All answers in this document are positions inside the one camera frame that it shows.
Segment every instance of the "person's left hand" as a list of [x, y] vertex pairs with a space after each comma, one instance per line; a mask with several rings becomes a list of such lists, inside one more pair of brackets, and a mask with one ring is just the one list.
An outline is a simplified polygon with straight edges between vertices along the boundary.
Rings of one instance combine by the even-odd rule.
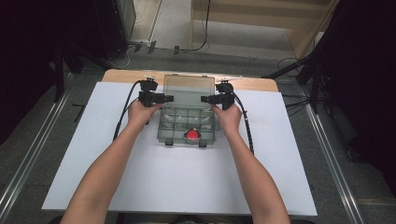
[[134, 101], [128, 109], [127, 125], [134, 126], [137, 130], [142, 131], [151, 116], [162, 106], [162, 104], [156, 104], [152, 107], [145, 107], [140, 103], [140, 101]]

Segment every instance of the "white tabletop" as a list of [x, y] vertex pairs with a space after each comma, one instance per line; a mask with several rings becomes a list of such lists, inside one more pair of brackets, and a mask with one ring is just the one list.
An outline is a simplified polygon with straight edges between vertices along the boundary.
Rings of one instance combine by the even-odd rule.
[[[98, 82], [43, 204], [65, 210], [80, 179], [111, 143], [131, 84]], [[131, 99], [138, 94], [136, 87]], [[304, 167], [279, 92], [235, 91], [247, 110], [255, 156], [275, 180], [290, 215], [316, 216]], [[134, 144], [109, 210], [247, 215], [248, 205], [222, 131], [213, 146], [157, 140], [160, 112]], [[245, 123], [240, 132], [246, 138]]]

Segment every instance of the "person's right arm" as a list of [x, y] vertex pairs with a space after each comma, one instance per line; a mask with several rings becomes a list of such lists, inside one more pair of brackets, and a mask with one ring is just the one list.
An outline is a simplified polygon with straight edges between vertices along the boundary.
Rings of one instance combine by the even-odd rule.
[[239, 133], [242, 115], [239, 107], [232, 105], [223, 111], [212, 105], [212, 110], [218, 115], [220, 125], [230, 144], [254, 223], [290, 223], [285, 204], [273, 178], [250, 152]]

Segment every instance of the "transparent plastic organizer box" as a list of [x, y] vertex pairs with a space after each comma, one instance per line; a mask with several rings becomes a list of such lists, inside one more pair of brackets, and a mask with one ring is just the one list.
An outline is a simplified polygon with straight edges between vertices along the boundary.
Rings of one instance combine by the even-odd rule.
[[173, 95], [174, 102], [163, 105], [158, 128], [160, 143], [212, 145], [218, 123], [210, 104], [202, 103], [201, 96], [215, 93], [215, 79], [165, 75], [163, 93]]

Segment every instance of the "person's left arm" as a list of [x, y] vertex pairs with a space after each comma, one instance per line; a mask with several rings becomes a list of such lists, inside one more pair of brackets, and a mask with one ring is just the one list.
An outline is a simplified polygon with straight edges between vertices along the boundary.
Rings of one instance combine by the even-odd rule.
[[85, 173], [61, 223], [105, 223], [107, 208], [120, 183], [134, 141], [161, 106], [144, 107], [138, 101], [131, 104], [127, 125]]

